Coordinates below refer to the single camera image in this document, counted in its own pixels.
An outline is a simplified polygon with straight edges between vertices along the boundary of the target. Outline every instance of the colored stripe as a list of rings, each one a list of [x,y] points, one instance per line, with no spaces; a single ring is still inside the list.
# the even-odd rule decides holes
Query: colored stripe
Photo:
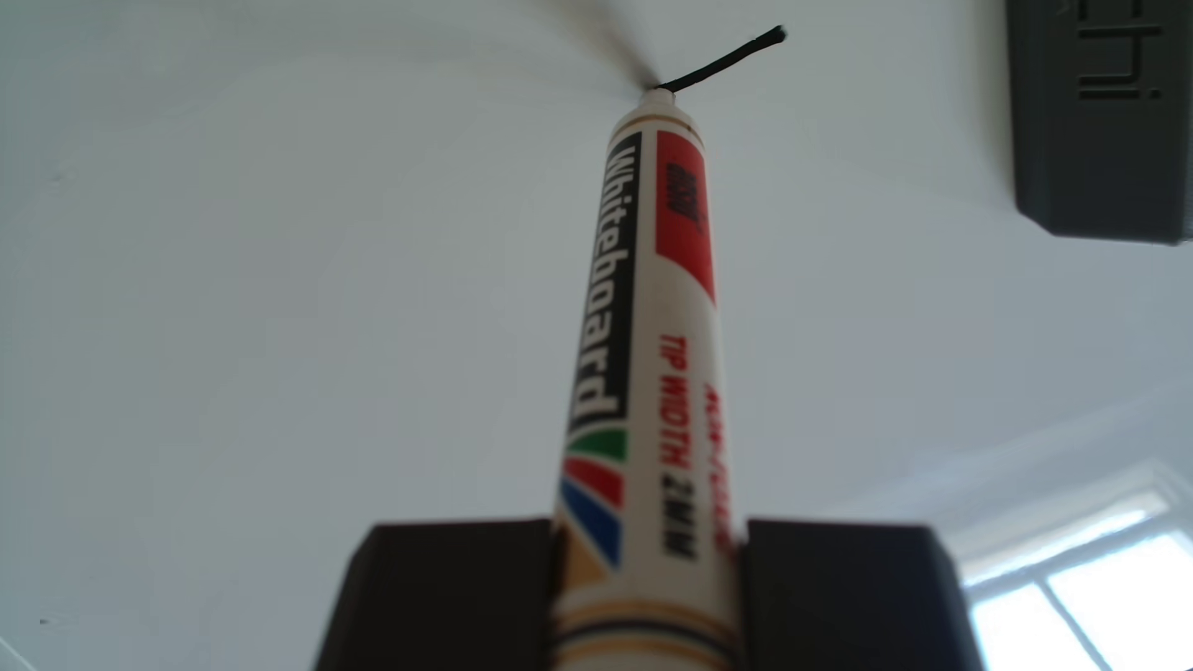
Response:
[[[625,431],[596,431],[568,445],[569,453],[595,455],[625,463]]]
[[[581,608],[557,617],[555,628],[563,634],[594,620],[638,620],[643,617],[669,617],[680,624],[706,629],[724,644],[737,640],[737,634],[730,627],[699,610],[673,603],[647,601],[601,603]]]
[[[560,525],[560,540],[563,543],[564,592],[595,585],[608,578],[608,570],[596,559],[594,550],[576,537],[570,523],[563,522]]]
[[[563,472],[576,482],[605,498],[613,507],[622,510],[622,476],[604,466],[582,458],[563,462]]]
[[[593,657],[605,657],[610,654],[618,653],[633,653],[633,652],[651,652],[657,654],[666,654],[669,657],[681,657],[684,659],[690,659],[699,664],[705,665],[713,671],[733,671],[729,664],[725,664],[721,659],[712,657],[711,654],[705,654],[700,651],[685,647],[679,644],[673,644],[668,641],[593,641],[591,644],[579,645],[567,651],[563,651],[555,655],[555,664],[563,665],[571,661],[579,661],[581,659],[589,659]]]
[[[724,657],[727,660],[733,660],[736,657],[734,648],[722,644],[721,641],[705,635],[703,632],[697,632],[696,629],[690,629],[680,624],[674,624],[670,622],[657,622],[654,620],[610,620],[607,622],[598,622],[594,624],[588,624],[586,627],[580,627],[579,629],[573,629],[567,634],[557,639],[556,645],[567,645],[569,641],[589,636],[593,634],[668,634],[672,636],[678,636],[680,639],[699,644],[718,654]]]
[[[622,524],[579,487],[560,481],[563,501],[613,568],[622,562]]]

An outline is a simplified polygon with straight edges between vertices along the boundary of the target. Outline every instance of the window frame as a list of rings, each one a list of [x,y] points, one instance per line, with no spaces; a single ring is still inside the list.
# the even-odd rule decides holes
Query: window frame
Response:
[[[1064,603],[1062,603],[1056,596],[1056,592],[1052,591],[1052,587],[1049,585],[1049,578],[1069,568],[1089,564],[1151,538],[1174,533],[1186,533],[1186,524],[1182,522],[1181,516],[1174,511],[1163,512],[1137,524],[1132,524],[1126,529],[1107,534],[1084,544],[1067,549],[1037,564],[996,575],[975,585],[965,586],[964,591],[966,598],[969,599],[970,610],[984,601],[1034,585],[1044,593],[1049,603],[1052,605],[1052,609],[1061,616],[1061,620],[1064,621],[1065,626],[1069,627],[1069,630],[1073,632],[1073,635],[1077,639],[1077,642],[1081,644],[1081,647],[1084,648],[1086,654],[1089,655],[1094,664],[1101,671],[1114,671],[1106,661],[1106,658],[1102,657],[1101,652],[1098,651],[1098,647],[1093,644],[1093,641],[1089,640],[1089,636],[1086,635],[1086,632],[1081,628],[1069,610],[1064,607]]]

